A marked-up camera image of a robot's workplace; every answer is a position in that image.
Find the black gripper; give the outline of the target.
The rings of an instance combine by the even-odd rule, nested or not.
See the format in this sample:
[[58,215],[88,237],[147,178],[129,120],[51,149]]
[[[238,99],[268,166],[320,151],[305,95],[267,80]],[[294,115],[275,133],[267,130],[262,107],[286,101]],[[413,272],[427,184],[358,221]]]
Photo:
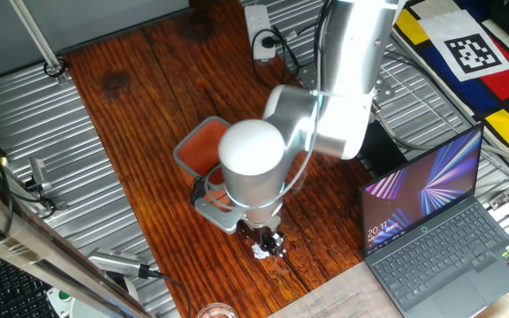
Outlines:
[[238,222],[240,232],[254,243],[255,259],[270,258],[271,255],[283,257],[285,254],[285,235],[278,231],[281,223],[279,216],[272,216],[266,223],[250,224],[245,219]]

